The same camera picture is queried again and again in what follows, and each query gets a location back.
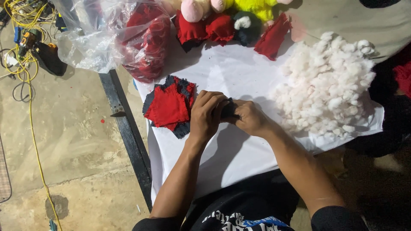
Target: yellow plush toy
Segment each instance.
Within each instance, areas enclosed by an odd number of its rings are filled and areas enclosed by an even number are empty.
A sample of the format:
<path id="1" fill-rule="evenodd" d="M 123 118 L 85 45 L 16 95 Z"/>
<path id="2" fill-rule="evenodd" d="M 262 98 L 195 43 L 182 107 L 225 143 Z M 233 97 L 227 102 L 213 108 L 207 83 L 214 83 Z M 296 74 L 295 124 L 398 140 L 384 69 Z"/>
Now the yellow plush toy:
<path id="1" fill-rule="evenodd" d="M 216 12 L 223 12 L 233 6 L 238 11 L 248 11 L 261 19 L 263 23 L 273 20 L 272 7 L 277 3 L 289 4 L 292 0 L 211 0 L 211 7 Z"/>

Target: pink plush toy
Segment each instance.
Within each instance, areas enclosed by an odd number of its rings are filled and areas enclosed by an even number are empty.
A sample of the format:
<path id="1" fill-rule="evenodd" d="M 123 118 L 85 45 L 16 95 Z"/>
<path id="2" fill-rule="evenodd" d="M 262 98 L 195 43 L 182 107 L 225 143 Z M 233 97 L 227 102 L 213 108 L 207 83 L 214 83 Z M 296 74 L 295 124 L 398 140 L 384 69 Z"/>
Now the pink plush toy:
<path id="1" fill-rule="evenodd" d="M 163 0 L 162 4 L 170 17 L 181 10 L 184 19 L 191 23 L 200 21 L 211 10 L 210 0 Z"/>

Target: person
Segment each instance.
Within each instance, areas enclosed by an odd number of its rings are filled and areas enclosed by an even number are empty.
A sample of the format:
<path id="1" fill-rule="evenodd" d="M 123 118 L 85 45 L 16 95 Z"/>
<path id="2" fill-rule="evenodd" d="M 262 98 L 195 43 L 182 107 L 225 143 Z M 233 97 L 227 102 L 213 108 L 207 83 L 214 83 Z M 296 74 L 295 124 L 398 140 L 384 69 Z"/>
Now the person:
<path id="1" fill-rule="evenodd" d="M 181 155 L 160 188 L 149 218 L 138 222 L 133 231 L 292 231 L 289 222 L 299 196 L 314 231 L 368 230 L 359 215 L 345 208 L 316 160 L 252 101 L 235 100 L 238 117 L 225 122 L 265 139 L 281 173 L 256 175 L 192 202 L 201 155 L 222 122 L 226 102 L 221 92 L 199 93 Z"/>

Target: black t-shirt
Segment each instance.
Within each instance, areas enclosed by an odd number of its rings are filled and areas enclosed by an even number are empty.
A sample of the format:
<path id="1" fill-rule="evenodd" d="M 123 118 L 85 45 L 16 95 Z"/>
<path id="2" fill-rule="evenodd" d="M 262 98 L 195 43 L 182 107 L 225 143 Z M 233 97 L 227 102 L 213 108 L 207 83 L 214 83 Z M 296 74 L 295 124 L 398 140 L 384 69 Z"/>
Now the black t-shirt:
<path id="1" fill-rule="evenodd" d="M 174 217 L 143 219 L 133 231 L 292 231 L 289 222 L 299 196 L 273 173 L 260 174 L 194 201 L 181 227 Z M 339 206 L 319 209 L 311 224 L 314 231 L 368 231 L 360 216 Z"/>

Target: hand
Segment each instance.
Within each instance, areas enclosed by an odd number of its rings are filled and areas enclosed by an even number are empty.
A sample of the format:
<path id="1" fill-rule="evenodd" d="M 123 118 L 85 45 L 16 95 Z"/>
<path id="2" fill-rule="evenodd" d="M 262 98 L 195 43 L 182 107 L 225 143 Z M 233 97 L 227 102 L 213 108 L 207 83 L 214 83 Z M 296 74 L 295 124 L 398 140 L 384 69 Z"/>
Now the hand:
<path id="1" fill-rule="evenodd" d="M 276 123 L 266 114 L 256 108 L 253 101 L 234 100 L 237 108 L 234 114 L 240 119 L 227 118 L 226 121 L 234 124 L 250 136 L 265 138 L 276 127 Z"/>
<path id="2" fill-rule="evenodd" d="M 202 90 L 191 109 L 189 139 L 207 144 L 220 124 L 221 111 L 227 97 L 221 92 Z"/>

